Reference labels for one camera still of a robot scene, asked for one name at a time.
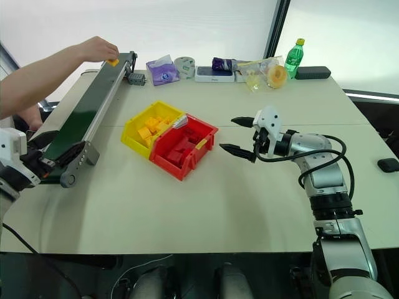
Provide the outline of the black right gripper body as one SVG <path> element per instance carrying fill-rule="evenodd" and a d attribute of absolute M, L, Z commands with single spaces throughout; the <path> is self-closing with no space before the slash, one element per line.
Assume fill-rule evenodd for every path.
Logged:
<path fill-rule="evenodd" d="M 265 128 L 261 128 L 259 131 L 255 131 L 252 137 L 254 141 L 253 153 L 254 156 L 258 154 L 267 154 L 270 146 L 270 140 L 268 138 L 268 132 Z"/>

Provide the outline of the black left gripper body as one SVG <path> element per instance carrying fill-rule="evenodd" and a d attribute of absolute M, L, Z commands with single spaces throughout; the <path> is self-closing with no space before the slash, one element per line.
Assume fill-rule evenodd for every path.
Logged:
<path fill-rule="evenodd" d="M 55 162 L 43 157 L 39 149 L 27 149 L 27 153 L 20 156 L 23 165 L 31 170 L 39 179 L 45 179 L 55 169 Z"/>

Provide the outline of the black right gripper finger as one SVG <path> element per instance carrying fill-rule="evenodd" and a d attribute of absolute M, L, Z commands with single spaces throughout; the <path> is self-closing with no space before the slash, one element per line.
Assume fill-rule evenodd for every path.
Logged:
<path fill-rule="evenodd" d="M 233 156 L 246 159 L 252 163 L 255 163 L 256 161 L 256 155 L 254 152 L 242 149 L 240 146 L 229 143 L 220 143 L 219 146 Z"/>
<path fill-rule="evenodd" d="M 249 117 L 249 116 L 239 116 L 239 117 L 231 119 L 231 122 L 233 122 L 239 126 L 246 127 L 246 128 L 252 128 L 253 121 L 254 121 L 254 118 Z"/>

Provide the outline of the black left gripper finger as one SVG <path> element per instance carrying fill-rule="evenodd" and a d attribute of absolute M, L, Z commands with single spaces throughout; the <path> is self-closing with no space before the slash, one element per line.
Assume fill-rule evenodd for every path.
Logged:
<path fill-rule="evenodd" d="M 85 147 L 85 141 L 74 143 L 67 151 L 57 158 L 57 166 L 67 166 L 82 152 Z"/>
<path fill-rule="evenodd" d="M 52 143 L 58 134 L 58 130 L 43 132 L 27 142 L 27 147 L 35 150 L 41 150 Z"/>

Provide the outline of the person's bare hand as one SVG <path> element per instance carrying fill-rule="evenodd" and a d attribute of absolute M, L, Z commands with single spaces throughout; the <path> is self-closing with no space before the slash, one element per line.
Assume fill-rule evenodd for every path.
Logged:
<path fill-rule="evenodd" d="M 118 47 L 99 36 L 92 37 L 79 46 L 85 62 L 116 60 L 119 56 Z"/>

